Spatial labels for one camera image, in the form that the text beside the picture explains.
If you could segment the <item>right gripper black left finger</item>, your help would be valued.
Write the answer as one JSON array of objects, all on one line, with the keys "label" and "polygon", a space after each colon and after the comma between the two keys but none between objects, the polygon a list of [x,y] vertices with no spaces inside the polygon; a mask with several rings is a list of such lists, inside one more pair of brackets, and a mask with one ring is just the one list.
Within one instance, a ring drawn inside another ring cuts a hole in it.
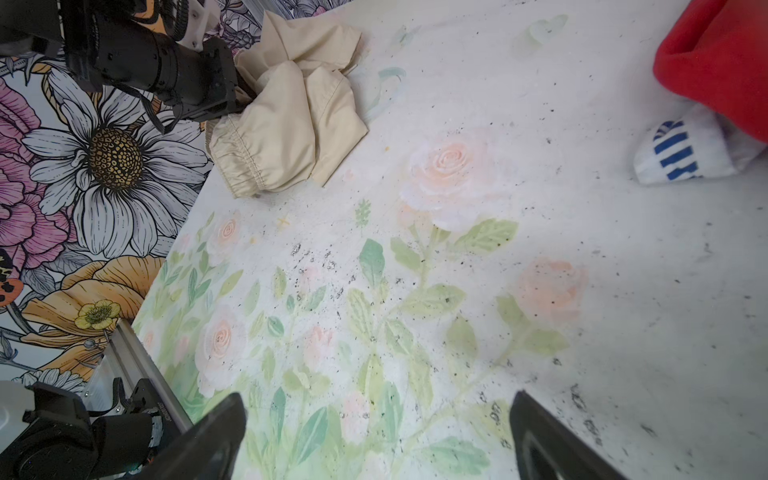
[{"label": "right gripper black left finger", "polygon": [[231,393],[143,467],[136,478],[232,479],[246,426],[242,397]]}]

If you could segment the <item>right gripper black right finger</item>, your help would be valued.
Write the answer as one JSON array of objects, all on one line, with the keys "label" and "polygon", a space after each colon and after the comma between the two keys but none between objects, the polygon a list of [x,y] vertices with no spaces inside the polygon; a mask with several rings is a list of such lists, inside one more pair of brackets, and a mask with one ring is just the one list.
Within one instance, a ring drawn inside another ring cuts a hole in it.
[{"label": "right gripper black right finger", "polygon": [[515,394],[509,423],[523,480],[626,479],[524,390]]}]

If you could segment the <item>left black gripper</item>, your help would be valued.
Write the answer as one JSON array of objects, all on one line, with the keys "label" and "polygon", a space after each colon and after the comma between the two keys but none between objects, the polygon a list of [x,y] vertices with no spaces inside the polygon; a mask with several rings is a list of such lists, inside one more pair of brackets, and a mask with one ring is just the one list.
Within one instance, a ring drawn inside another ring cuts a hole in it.
[{"label": "left black gripper", "polygon": [[252,87],[220,38],[205,40],[201,52],[174,43],[171,65],[171,81],[161,99],[179,120],[202,123],[240,113],[252,101]]}]

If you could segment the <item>cream beige cloth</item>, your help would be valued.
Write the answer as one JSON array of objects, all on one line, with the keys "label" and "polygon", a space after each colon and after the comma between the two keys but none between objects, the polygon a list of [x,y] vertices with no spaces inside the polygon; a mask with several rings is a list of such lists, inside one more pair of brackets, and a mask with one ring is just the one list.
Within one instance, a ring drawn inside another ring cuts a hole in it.
[{"label": "cream beige cloth", "polygon": [[256,94],[240,113],[206,124],[207,150],[236,198],[325,185],[367,134],[345,75],[359,30],[320,16],[264,16],[261,40],[234,57]]}]

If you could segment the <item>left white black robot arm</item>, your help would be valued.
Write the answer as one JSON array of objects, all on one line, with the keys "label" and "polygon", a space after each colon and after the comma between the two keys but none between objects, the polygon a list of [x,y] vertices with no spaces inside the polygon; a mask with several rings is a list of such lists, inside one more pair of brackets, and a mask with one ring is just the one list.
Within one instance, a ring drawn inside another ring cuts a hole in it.
[{"label": "left white black robot arm", "polygon": [[138,99],[169,133],[149,94],[177,121],[204,122],[241,112],[255,98],[237,71],[215,1],[4,1],[1,54],[62,54],[85,91],[104,85]]}]

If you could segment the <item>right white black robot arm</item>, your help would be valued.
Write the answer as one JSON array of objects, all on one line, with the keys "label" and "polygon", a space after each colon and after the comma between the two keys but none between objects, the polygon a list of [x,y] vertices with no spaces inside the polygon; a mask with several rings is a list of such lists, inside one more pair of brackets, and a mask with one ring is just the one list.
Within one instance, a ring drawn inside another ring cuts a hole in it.
[{"label": "right white black robot arm", "polygon": [[[228,395],[188,429],[174,421],[148,379],[130,397],[115,379],[113,404],[123,413],[89,411],[78,395],[42,382],[2,382],[2,478],[232,478],[246,436],[239,394]],[[526,392],[516,394],[509,420],[521,478],[621,478]]]}]

